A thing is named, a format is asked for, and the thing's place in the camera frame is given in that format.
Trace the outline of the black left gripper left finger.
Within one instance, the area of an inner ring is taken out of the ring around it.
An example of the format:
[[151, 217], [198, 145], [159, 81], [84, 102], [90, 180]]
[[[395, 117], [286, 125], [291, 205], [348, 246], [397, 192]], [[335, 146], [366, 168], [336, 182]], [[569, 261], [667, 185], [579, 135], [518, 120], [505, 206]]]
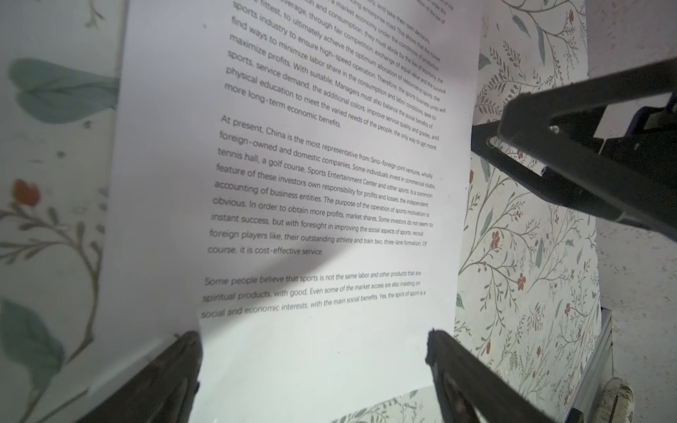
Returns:
[[202, 360], [199, 333], [187, 331], [80, 421], [185, 423], [199, 391]]

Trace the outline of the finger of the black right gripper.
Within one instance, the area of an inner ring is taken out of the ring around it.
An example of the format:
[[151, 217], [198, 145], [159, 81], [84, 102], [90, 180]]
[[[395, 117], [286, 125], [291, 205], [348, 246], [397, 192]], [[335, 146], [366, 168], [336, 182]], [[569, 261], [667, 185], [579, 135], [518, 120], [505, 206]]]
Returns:
[[527, 188], [532, 194], [555, 206], [563, 206], [629, 227], [648, 229], [647, 226], [627, 216], [620, 209], [611, 206], [548, 167], [545, 168], [544, 174], [537, 174], [509, 157], [507, 153], [490, 143], [490, 140], [496, 137], [498, 127], [498, 122], [474, 125], [471, 140], [472, 152]]
[[[642, 107], [623, 136], [595, 133], [615, 104], [668, 94]], [[676, 238], [676, 61], [668, 59], [518, 95], [504, 107], [500, 141], [667, 238]]]

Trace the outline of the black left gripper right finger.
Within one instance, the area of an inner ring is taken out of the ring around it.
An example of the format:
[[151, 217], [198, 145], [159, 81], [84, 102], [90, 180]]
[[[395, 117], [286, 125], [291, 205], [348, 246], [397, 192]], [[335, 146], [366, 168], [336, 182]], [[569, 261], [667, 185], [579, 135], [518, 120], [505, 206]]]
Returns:
[[430, 331], [427, 347], [444, 422], [551, 421], [446, 331]]

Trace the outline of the white printed paper sheet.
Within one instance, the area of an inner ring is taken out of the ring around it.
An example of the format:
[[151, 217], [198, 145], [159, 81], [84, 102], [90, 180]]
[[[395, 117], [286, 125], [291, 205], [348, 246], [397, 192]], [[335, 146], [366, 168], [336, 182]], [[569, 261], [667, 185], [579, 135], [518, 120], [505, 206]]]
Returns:
[[384, 422], [451, 331], [479, 1], [132, 1], [102, 367], [178, 334], [194, 422]]

